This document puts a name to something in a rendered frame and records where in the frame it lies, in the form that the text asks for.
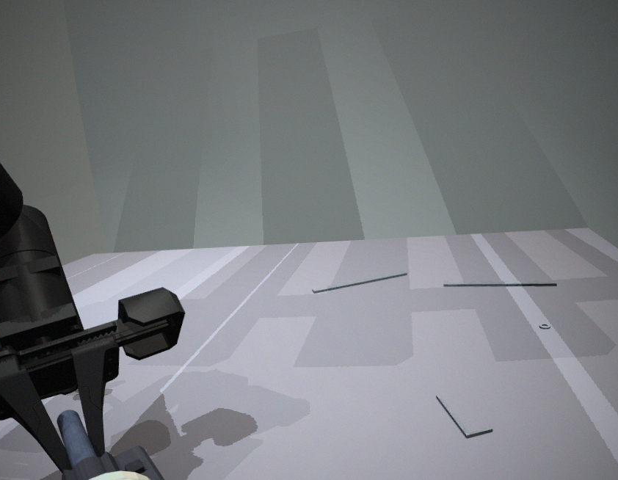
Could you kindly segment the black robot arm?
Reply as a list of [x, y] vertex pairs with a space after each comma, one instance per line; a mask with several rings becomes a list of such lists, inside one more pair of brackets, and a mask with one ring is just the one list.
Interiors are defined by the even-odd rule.
[[[22, 191], [0, 162], [0, 259], [34, 250], [56, 255], [60, 260], [48, 225], [43, 212], [23, 204]], [[78, 389], [72, 363], [31, 379], [41, 400]]]

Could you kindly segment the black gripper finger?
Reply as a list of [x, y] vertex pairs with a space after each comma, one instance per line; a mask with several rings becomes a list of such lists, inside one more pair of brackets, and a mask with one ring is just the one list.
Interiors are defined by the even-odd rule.
[[107, 341], [72, 354], [87, 434], [99, 458], [105, 453], [105, 387], [119, 374], [119, 351], [116, 341]]
[[36, 439], [62, 473], [72, 470], [65, 447], [26, 368], [0, 377], [0, 421], [8, 418], [15, 419]]

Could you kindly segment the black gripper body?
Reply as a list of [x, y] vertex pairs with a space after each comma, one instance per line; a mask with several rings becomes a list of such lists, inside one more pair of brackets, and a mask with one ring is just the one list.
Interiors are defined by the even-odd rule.
[[118, 319], [84, 329], [56, 255], [7, 255], [0, 259], [0, 377], [68, 366], [74, 352], [107, 341], [148, 358], [177, 344], [184, 314], [178, 296], [161, 287], [118, 300]]

